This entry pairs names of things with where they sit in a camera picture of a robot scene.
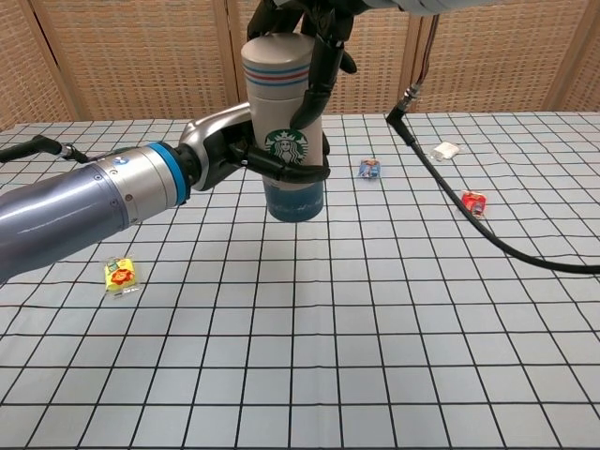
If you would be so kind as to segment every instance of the silver arm segment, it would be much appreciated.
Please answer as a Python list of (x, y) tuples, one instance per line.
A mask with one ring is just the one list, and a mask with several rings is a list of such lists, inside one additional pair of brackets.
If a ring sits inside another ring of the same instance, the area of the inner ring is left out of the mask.
[(183, 174), (157, 144), (0, 196), (0, 285), (176, 206)]
[[(285, 6), (295, 0), (274, 0), (278, 7)], [(442, 14), (455, 9), (480, 7), (497, 3), (498, 0), (362, 0), (367, 9), (400, 8), (417, 16)]]

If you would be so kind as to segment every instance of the woven panel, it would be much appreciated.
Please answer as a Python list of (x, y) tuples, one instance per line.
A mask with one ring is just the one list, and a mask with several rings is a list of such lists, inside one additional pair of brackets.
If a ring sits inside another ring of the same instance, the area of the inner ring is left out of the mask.
[(417, 111), (540, 110), (586, 5), (519, 0), (442, 15)]
[(592, 33), (564, 102), (568, 111), (600, 111), (600, 29)]
[(228, 105), (230, 43), (210, 0), (37, 0), (36, 9), (89, 118), (190, 118)]
[(0, 130), (68, 120), (67, 106), (17, 0), (0, 1)]
[[(239, 47), (234, 47), (238, 54), (257, 4), (257, 0), (237, 0), (242, 38)], [(407, 14), (395, 10), (370, 11), (356, 18), (347, 49), (358, 73), (349, 76), (340, 72), (329, 113), (380, 112), (396, 104), (408, 21)]]
[[(239, 95), (242, 101), (248, 100), (248, 96), (246, 94), (246, 81), (244, 79), (244, 71), (240, 70), (242, 66), (242, 56), (241, 51), (242, 47), (246, 43), (246, 34), (248, 23), (250, 19), (252, 19), (252, 15), (254, 14), (254, 10), (256, 6), (259, 5), (261, 0), (228, 0), (232, 2), (232, 5), (235, 6), (235, 17), (232, 19), (236, 22), (231, 23), (231, 27), (237, 27), (238, 36), (237, 41), (234, 41), (232, 44), (233, 47), (233, 57), (235, 58), (235, 64), (238, 67), (237, 70), (237, 84), (240, 86)], [(296, 27), (296, 32), (300, 30), (300, 23)]]

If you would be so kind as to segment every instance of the blue cup bottom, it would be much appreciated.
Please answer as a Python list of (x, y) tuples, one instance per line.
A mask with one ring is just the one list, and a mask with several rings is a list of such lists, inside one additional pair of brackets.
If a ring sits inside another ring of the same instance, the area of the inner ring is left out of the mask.
[(323, 182), (300, 190), (281, 190), (264, 185), (266, 206), (271, 216), (282, 222), (303, 222), (323, 209)]

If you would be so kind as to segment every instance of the yellow snack packet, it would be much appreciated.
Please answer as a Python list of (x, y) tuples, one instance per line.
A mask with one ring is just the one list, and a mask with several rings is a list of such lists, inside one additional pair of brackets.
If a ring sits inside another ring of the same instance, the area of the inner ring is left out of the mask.
[(104, 265), (106, 290), (109, 293), (127, 293), (138, 284), (130, 258), (115, 258)]

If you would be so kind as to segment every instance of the blue snack packet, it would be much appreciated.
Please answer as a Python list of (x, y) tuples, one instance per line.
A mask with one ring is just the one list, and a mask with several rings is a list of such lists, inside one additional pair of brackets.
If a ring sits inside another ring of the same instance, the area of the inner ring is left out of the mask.
[(380, 172), (381, 165), (374, 157), (363, 159), (360, 162), (360, 168), (358, 169), (358, 176), (360, 178), (379, 178)]

